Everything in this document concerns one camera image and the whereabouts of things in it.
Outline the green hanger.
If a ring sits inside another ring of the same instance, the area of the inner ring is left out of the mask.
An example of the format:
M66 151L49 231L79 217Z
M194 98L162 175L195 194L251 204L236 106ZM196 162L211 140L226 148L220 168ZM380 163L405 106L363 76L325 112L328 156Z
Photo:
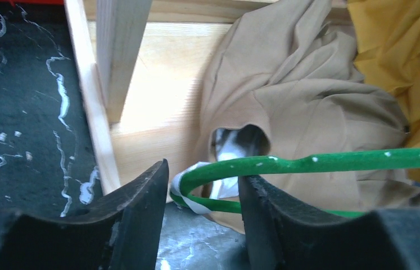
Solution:
M211 212L241 213L239 202L195 197L191 195L191 191L216 180L259 174L325 173L408 168L420 168L420 148L315 154L296 160L287 160L275 156L242 157L216 163L198 163L191 166L175 176L170 188L170 197L177 204L188 207L197 214Z

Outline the brown skirt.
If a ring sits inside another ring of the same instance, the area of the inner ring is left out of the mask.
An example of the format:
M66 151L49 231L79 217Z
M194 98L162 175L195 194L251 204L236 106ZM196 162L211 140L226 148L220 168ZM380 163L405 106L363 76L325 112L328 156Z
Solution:
M204 75L195 161L215 161L216 131L262 133L258 155L394 149L408 135L396 100L364 84L356 40L329 26L330 1L278 1L228 30Z

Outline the yellow skirt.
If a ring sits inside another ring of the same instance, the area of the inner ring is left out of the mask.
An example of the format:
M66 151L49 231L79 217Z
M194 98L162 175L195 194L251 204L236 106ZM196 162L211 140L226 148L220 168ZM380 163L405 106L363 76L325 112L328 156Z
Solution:
M409 120L406 147L420 147L420 1L348 1L355 66L393 95Z

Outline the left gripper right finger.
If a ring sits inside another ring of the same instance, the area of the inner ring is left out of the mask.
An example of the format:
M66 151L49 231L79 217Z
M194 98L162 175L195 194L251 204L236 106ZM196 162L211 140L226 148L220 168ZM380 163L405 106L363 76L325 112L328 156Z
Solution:
M420 208L324 212L258 175L239 193L252 269L420 269Z

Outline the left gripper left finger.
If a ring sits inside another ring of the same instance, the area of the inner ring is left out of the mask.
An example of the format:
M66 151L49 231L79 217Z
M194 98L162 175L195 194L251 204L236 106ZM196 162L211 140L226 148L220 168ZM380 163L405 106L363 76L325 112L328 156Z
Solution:
M0 209L0 269L154 269L168 181L161 160L67 217Z

